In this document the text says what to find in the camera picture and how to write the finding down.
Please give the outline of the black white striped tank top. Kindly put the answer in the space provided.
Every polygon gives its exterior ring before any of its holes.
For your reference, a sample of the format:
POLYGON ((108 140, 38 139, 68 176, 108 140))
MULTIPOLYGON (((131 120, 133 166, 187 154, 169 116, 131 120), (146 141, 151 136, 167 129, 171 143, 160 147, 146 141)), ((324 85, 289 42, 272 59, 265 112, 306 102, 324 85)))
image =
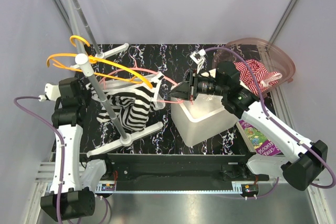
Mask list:
POLYGON ((143 130, 150 113, 165 108, 159 94, 163 74, 159 72, 147 77, 153 85, 152 89, 144 83, 134 84, 120 80, 100 84, 123 128, 131 132, 143 130))

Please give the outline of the red white striped tank top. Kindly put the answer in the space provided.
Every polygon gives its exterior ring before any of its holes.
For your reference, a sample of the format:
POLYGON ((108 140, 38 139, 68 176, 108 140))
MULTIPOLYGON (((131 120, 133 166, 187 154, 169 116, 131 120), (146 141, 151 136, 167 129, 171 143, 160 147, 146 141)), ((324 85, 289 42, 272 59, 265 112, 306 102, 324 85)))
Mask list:
POLYGON ((278 84, 279 80, 282 78, 280 72, 269 72, 265 65, 257 60, 246 60, 246 63, 253 74, 251 74, 243 62, 235 62, 234 65, 240 72, 240 81, 243 82, 255 95, 258 95, 257 87, 259 87, 260 91, 263 93, 278 84))

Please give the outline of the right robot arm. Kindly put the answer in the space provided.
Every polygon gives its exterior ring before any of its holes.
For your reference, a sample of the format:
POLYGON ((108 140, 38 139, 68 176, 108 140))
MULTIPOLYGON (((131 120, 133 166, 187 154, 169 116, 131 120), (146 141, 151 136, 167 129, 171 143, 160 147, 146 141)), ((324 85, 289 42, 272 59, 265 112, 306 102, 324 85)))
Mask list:
POLYGON ((327 167, 327 145, 312 142, 298 134, 274 114, 247 88, 240 84, 240 72, 233 62, 222 61, 214 77, 205 77, 190 70, 187 77, 169 92, 169 96, 194 101, 199 94, 221 97, 226 111, 243 120, 271 140, 283 156, 254 154, 238 167, 239 176, 250 180, 262 174, 281 177, 297 190, 304 191, 327 167))

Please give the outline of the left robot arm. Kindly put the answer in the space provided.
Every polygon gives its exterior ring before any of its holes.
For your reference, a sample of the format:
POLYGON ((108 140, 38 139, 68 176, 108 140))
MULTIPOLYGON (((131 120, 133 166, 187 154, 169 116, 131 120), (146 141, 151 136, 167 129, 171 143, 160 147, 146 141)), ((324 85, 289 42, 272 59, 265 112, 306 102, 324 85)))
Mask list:
POLYGON ((59 81, 59 96, 51 117, 56 137, 56 159, 49 195, 40 201, 42 210, 54 221, 91 216, 95 210, 95 191, 100 179, 113 175, 112 165, 94 159, 79 171, 83 120, 89 104, 89 92, 72 77, 59 81))

